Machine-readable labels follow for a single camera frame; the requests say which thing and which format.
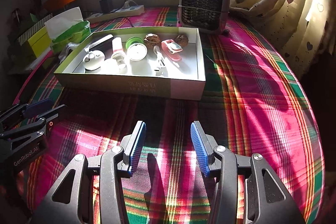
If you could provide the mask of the white earbud case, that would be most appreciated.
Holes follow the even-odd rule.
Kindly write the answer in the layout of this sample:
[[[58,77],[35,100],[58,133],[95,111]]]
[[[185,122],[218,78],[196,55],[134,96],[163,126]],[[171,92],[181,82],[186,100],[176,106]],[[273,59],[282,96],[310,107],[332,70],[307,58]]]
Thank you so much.
[[[82,60],[85,70],[94,71],[102,66],[105,60],[105,54],[102,51],[95,50],[87,53]]]

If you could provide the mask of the pink cylindrical case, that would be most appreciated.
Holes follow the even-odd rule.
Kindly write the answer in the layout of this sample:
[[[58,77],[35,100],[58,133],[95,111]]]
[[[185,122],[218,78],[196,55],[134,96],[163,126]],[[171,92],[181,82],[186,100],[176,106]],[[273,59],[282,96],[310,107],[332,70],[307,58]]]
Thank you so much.
[[[115,60],[118,65],[124,65],[126,54],[123,51],[121,38],[116,37],[112,40],[112,50],[113,50],[113,53],[112,53],[111,58]]]

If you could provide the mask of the green white thread spool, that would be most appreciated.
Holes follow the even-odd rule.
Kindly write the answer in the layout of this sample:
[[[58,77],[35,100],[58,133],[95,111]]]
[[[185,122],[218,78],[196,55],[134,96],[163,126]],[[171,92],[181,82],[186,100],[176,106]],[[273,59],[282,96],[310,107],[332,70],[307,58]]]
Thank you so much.
[[[130,61],[141,61],[147,56],[147,47],[143,39],[131,37],[126,42],[126,53]]]

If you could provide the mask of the walnut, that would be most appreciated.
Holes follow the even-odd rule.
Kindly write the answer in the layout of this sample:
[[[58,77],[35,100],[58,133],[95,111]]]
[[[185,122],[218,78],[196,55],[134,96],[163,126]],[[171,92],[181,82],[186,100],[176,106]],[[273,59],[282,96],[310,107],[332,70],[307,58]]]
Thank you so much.
[[[155,46],[161,45],[161,39],[156,34],[147,34],[144,37],[143,42],[149,49],[153,49]]]
[[[174,41],[183,48],[188,45],[189,38],[184,34],[180,34],[174,39]]]

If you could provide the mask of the pink white clip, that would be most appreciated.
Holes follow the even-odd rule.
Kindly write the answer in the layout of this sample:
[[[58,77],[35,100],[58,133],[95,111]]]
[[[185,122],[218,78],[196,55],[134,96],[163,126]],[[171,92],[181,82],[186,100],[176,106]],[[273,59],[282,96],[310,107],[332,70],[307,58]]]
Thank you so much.
[[[181,56],[179,54],[183,51],[183,48],[174,40],[167,39],[162,41],[161,48],[172,61],[177,62],[181,60]]]

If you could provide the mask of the white round roll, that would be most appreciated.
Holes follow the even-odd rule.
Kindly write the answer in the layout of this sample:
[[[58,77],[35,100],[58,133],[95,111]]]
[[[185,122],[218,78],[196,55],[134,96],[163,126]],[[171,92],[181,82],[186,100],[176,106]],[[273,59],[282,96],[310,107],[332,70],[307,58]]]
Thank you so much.
[[[101,66],[101,73],[106,75],[116,75],[120,73],[118,63],[115,59],[106,59],[104,60]]]

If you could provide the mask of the yellow green box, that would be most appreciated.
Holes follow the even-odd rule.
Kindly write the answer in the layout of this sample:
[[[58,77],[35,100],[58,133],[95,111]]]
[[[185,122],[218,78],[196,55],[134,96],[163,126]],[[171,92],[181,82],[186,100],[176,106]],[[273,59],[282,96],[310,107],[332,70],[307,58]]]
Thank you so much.
[[[39,57],[51,44],[46,27],[42,27],[38,32],[33,34],[28,40],[32,53],[35,58]]]

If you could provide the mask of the crumpled white tissue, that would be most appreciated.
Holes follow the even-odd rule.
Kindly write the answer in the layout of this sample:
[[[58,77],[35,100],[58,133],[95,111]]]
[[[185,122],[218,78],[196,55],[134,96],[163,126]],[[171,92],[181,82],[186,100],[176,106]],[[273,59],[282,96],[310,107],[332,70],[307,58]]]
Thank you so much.
[[[79,44],[77,43],[68,43],[58,55],[59,63],[62,63],[67,58],[67,56],[78,46]]]

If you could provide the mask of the striped box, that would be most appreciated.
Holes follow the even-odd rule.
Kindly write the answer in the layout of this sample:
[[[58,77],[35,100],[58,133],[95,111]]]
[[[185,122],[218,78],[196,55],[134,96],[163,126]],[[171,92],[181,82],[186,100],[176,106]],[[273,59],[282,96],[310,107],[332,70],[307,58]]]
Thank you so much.
[[[30,27],[28,30],[26,30],[23,34],[21,34],[21,36],[17,38],[19,45],[22,46],[31,36],[37,33],[41,28],[43,28],[45,22],[50,20],[52,17],[53,17],[52,14],[45,16],[37,23],[35,23],[32,27]]]

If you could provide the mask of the green tissue pack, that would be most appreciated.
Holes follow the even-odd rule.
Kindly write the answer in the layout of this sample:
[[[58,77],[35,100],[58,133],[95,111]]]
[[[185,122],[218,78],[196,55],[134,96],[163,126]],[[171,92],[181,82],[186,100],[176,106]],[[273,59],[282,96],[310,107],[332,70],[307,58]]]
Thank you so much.
[[[80,44],[92,33],[90,22],[83,19],[80,7],[52,17],[45,22],[45,28],[54,54],[60,53],[68,43]]]

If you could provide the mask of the black charger adapter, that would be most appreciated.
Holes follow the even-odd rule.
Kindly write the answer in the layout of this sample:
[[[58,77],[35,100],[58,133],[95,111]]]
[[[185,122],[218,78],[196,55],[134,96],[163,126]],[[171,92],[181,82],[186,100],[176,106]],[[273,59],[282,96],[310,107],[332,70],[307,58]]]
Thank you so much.
[[[112,0],[100,0],[101,11],[104,14],[109,14],[113,11],[113,2]]]

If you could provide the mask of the green cardboard box tray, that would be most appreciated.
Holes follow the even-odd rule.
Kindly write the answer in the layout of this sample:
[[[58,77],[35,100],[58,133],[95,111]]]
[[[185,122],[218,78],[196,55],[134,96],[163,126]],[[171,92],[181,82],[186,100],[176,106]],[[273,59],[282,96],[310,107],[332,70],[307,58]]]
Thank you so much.
[[[109,34],[113,39],[122,39],[126,58],[125,64],[118,66],[120,73],[106,75],[101,73],[101,67],[94,71],[85,70],[82,60],[87,53],[84,48]],[[127,40],[131,37],[144,39],[147,34],[158,35],[161,42],[184,34],[189,43],[183,47],[179,54],[181,60],[177,62],[168,58],[161,45],[153,49],[147,47],[147,56],[143,60],[130,61],[126,53]],[[102,51],[105,59],[111,59],[112,40],[90,51]],[[68,55],[54,75],[63,87],[194,101],[201,99],[206,82],[199,31],[185,27],[138,27],[94,32]]]

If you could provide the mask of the white power strip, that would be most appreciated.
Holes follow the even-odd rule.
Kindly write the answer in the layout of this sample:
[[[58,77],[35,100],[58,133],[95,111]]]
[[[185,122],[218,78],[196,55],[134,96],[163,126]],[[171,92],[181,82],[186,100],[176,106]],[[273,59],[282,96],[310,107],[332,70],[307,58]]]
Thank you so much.
[[[116,18],[139,16],[143,14],[144,12],[145,12],[144,5],[131,6],[127,9],[119,9],[115,12],[111,12],[108,14],[96,13],[86,18],[86,20],[89,21],[90,23],[97,23],[97,22],[104,22],[104,21],[112,20]]]

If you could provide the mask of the grey mini fan heater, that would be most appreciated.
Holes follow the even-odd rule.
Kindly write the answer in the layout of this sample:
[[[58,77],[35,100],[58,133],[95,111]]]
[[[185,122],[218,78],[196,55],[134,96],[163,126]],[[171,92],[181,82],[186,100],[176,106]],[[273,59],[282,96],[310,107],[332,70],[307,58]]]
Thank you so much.
[[[179,0],[179,22],[201,32],[221,34],[226,29],[230,0]]]

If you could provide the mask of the cream heart curtain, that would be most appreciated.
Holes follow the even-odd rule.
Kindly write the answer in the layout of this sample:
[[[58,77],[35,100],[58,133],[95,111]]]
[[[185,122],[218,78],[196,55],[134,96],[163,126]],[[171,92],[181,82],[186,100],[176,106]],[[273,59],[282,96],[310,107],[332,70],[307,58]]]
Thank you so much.
[[[335,39],[335,0],[234,0],[230,11],[248,20],[301,78]]]

